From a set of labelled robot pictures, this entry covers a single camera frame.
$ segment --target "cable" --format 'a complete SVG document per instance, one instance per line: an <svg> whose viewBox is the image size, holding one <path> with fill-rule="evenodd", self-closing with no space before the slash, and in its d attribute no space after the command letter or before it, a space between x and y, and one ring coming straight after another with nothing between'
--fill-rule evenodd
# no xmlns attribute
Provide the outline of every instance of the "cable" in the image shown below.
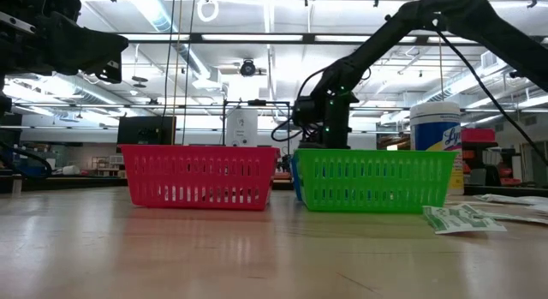
<svg viewBox="0 0 548 299"><path fill-rule="evenodd" d="M35 154L22 151L22 150L17 149L17 148L12 148L8 144L4 143L3 141L0 141L0 148L3 148L3 149L5 149L5 150L7 150L11 153L13 153L13 152L14 153L19 153L20 155L24 155L26 157L34 159L34 160L40 162L45 167L45 174L44 175L40 175L40 176L31 175L31 174L26 173L23 170L20 170L17 166L15 166L15 164L11 163L11 161L9 161L5 157L3 157L2 154L0 154L0 161L2 161L2 163L5 166L7 166L9 169L11 169L15 174L19 174L19 175L23 176L24 178L28 178L28 179L46 179L47 177L51 176L51 172L52 172L51 165L48 163L48 161L44 160L43 158L41 158L41 157L39 157Z"/></svg>
<svg viewBox="0 0 548 299"><path fill-rule="evenodd" d="M319 70L319 71L316 71L316 72L312 73L310 76L308 76L308 77L305 79L305 81L302 82L301 88L299 89L299 93L297 93L297 98L299 98L299 97L301 96L302 91L305 89L305 86L307 85L307 83L308 83L314 76L316 76L316 75L318 75L318 74L320 74L320 73L322 73L322 72L324 72L324 71L326 71L326 70L327 70L327 68L323 68L323 69L321 69L321 70Z"/></svg>
<svg viewBox="0 0 548 299"><path fill-rule="evenodd" d="M369 75L368 75L367 77L365 77L365 78L362 78L362 79L361 79L362 81L367 81L367 80L369 80L369 79L371 78L371 68L367 69L367 71L369 71Z"/></svg>
<svg viewBox="0 0 548 299"><path fill-rule="evenodd" d="M274 141L277 141L277 142L285 142L285 141L289 141L289 140L293 140L295 137L299 136L302 134L302 131L299 131L297 132L296 134L294 135L291 135L290 137L286 137L284 139L277 139L276 136L274 136L274 134L284 125L286 124L289 124L289 121L291 119L289 118L288 120L284 121L283 123L281 123L280 125L278 125L277 127L275 127L273 130L272 130L272 133L271 133L271 138L274 140Z"/></svg>
<svg viewBox="0 0 548 299"><path fill-rule="evenodd" d="M179 1L179 26L182 24L182 0ZM181 30L178 30L177 31L177 50L179 50L179 47L181 46ZM173 86L173 117L175 117L175 103L177 101L177 88L179 88L179 83L178 83L178 80L179 80L179 57L180 56L177 56L176 58L176 63L175 63L175 83L174 83L174 86ZM173 133L175 132L176 130L176 123L175 123L175 120L174 118L171 118L171 145L175 145L175 137L176 137L176 133Z"/></svg>
<svg viewBox="0 0 548 299"><path fill-rule="evenodd" d="M190 29L188 30L188 35L192 34L192 28L194 25L194 9L196 8L196 0L192 0L192 12L190 14ZM187 52L187 79L185 80L185 110L184 110L184 117L182 119L182 142L181 145L185 144L185 133L187 129L187 99L188 99L188 75L190 72L188 71L188 61L190 58L190 50L192 46L192 40L188 41L188 52Z"/></svg>
<svg viewBox="0 0 548 299"><path fill-rule="evenodd" d="M167 63L165 64L165 80L164 80L164 113L162 114L162 120L160 121L160 144L162 144L163 140L163 132L164 132L164 119L165 119L165 112L168 110L168 79L170 76L170 57L171 57L171 39L173 38L173 17L175 16L175 0L173 0L171 4L171 24L170 24L170 42L168 43L168 59Z"/></svg>
<svg viewBox="0 0 548 299"><path fill-rule="evenodd" d="M299 98L299 97L301 96L302 91L305 89L305 86L307 85L307 83L308 83L314 76L316 76L316 75L318 75L318 74L324 72L326 69L327 69L327 68L323 68L323 69L321 69L321 70L318 70L318 71L312 73L310 76L308 76L308 77L305 79L305 81L302 82L301 88L299 88L299 92L297 93L297 98ZM284 126L285 124L289 124L289 121L290 121L290 120L291 120L291 118L288 118L288 120L286 120L286 121L283 122L283 123L280 123L275 129L272 130L271 138L272 138L274 141L277 141L277 142L285 142L285 141L293 140L295 137L297 137L297 136L303 134L303 132L304 132L305 135L307 134L306 128L302 128L302 131L297 132L297 134L295 134L295 135L292 135L292 136L290 136L290 137L286 137L286 138L284 138L284 139L282 139L282 140L277 139L276 136L274 136L274 134L275 134L282 126Z"/></svg>
<svg viewBox="0 0 548 299"><path fill-rule="evenodd" d="M445 44L464 62L464 64L466 64L466 66L470 69L470 72L472 72L472 75L478 82L481 89L483 89L485 94L487 94L487 97L491 99L493 104L497 107L497 109L501 112L501 114L503 114L506 120L508 120L508 122L512 124L514 128L518 130L518 132L520 132L521 136L523 136L523 138L525 138L527 143L529 143L529 146L531 146L531 148L539 155L539 158L545 163L545 165L548 166L548 160L546 160L545 155L539 150L539 148L534 144L534 141L531 139L531 137L527 135L527 133L519 126L519 124L517 124L514 121L514 119L512 119L512 117L506 113L506 111L504 111L504 108L497 102L495 97L493 97L491 92L484 85L483 81L481 81L480 77L474 70L474 67L472 67L472 64L470 64L470 62L462 55L462 53L459 50L457 50L456 47L447 40L447 38L445 38L445 35L443 33L438 32L438 35L445 42Z"/></svg>

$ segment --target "fluorescent light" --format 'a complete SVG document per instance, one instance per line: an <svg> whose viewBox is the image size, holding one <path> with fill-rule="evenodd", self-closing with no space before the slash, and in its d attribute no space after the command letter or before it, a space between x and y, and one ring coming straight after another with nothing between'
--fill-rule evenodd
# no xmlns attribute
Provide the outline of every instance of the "fluorescent light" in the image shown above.
<svg viewBox="0 0 548 299"><path fill-rule="evenodd" d="M118 124L120 124L120 122L114 118L110 118L108 116L104 116L96 113L84 112L81 115L84 117L84 119L94 123L102 123L108 126L117 126Z"/></svg>
<svg viewBox="0 0 548 299"><path fill-rule="evenodd" d="M202 34L205 41L302 41L301 34Z"/></svg>
<svg viewBox="0 0 548 299"><path fill-rule="evenodd" d="M529 99L525 102L522 102L520 103L520 108L526 108L526 107L531 107L531 106L536 106L536 105L542 105L544 103L548 103L548 95L545 95L545 96L542 96L542 97L537 97L537 98L532 98L532 99Z"/></svg>
<svg viewBox="0 0 548 299"><path fill-rule="evenodd" d="M192 83L192 86L196 89L221 89L223 87L222 84L216 82L216 81L209 81L204 79L198 79Z"/></svg>
<svg viewBox="0 0 548 299"><path fill-rule="evenodd" d="M17 106L17 108L20 109L20 110L24 110L24 111L31 111L31 112L34 112L34 113L37 113L37 114L40 114L40 115L44 115L44 116L49 116L49 117L53 116L52 112L50 112L46 109L43 109L41 107L31 106L31 107L27 108L27 107Z"/></svg>
<svg viewBox="0 0 548 299"><path fill-rule="evenodd" d="M485 98L485 99L481 99L479 101L476 101L476 102L470 104L467 108L476 108L476 107L480 107L480 106L483 106L483 105L488 105L491 102L492 102L491 99Z"/></svg>
<svg viewBox="0 0 548 299"><path fill-rule="evenodd" d="M488 123L488 122L490 122L491 120L497 119L497 118L502 117L502 116L503 116L503 115L496 115L496 116L487 117L487 118L478 120L476 123Z"/></svg>
<svg viewBox="0 0 548 299"><path fill-rule="evenodd" d="M395 101L383 101L383 100L369 100L366 102L365 107L395 107Z"/></svg>
<svg viewBox="0 0 548 299"><path fill-rule="evenodd" d="M82 107L85 107L85 108L100 107L100 108L110 109L110 108L124 108L125 105L81 105L81 104L78 104L77 106L80 107L80 108L82 108Z"/></svg>
<svg viewBox="0 0 548 299"><path fill-rule="evenodd" d="M446 38L450 43L472 43L472 44L477 44L477 42L474 42L474 41L469 40L469 39L463 39L463 38L460 38L460 37L446 37ZM430 38L428 38L428 43L439 43L439 38L438 37L430 37Z"/></svg>
<svg viewBox="0 0 548 299"><path fill-rule="evenodd" d="M417 41L417 37L403 37L400 43L414 43Z"/></svg>
<svg viewBox="0 0 548 299"><path fill-rule="evenodd" d="M48 97L47 95L43 93L37 93L33 90L30 90L28 88L25 88L17 83L10 82L7 84L7 86L4 87L3 92L12 98L20 99L23 101L30 101L30 102L57 102L62 103L58 99L54 99L52 97Z"/></svg>
<svg viewBox="0 0 548 299"><path fill-rule="evenodd" d="M33 129L66 129L67 127L33 127Z"/></svg>
<svg viewBox="0 0 548 299"><path fill-rule="evenodd" d="M2 129L30 129L28 126L2 126Z"/></svg>
<svg viewBox="0 0 548 299"><path fill-rule="evenodd" d="M170 41L170 35L167 33L125 33L120 34L121 36L125 37L126 39L131 41ZM173 33L171 35L171 41L188 41L190 39L190 35L188 34L181 34Z"/></svg>
<svg viewBox="0 0 548 299"><path fill-rule="evenodd" d="M318 35L316 36L317 42L366 42L371 36L329 36Z"/></svg>
<svg viewBox="0 0 548 299"><path fill-rule="evenodd" d="M522 113L548 113L547 109L525 109L521 111Z"/></svg>

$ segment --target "white container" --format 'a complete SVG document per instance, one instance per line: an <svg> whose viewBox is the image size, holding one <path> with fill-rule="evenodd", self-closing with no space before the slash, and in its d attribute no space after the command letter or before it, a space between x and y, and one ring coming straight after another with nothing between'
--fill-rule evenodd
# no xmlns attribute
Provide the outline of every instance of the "white container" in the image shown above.
<svg viewBox="0 0 548 299"><path fill-rule="evenodd" d="M461 108L452 102L429 102L411 108L411 149L458 152L448 194L464 194Z"/></svg>

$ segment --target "workbench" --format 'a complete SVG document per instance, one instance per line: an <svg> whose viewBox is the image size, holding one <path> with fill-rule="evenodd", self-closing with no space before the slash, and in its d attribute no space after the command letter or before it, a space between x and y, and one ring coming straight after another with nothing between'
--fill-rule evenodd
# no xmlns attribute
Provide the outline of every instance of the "workbench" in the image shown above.
<svg viewBox="0 0 548 299"><path fill-rule="evenodd" d="M293 192L264 212L139 208L127 188L23 193L0 200L0 297L547 298L548 228L503 224L437 236L420 215L309 212Z"/></svg>

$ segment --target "black robotic arm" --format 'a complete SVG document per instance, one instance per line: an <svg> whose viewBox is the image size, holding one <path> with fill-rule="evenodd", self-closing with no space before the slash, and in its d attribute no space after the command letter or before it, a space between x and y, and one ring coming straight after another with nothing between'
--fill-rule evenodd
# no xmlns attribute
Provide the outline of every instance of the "black robotic arm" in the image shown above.
<svg viewBox="0 0 548 299"><path fill-rule="evenodd" d="M522 77L548 91L548 50L501 19L488 0L419 0L405 3L351 55L327 67L310 96L297 97L292 120L306 130L322 127L316 147L348 148L349 105L364 73L413 30L448 31L485 46Z"/></svg>

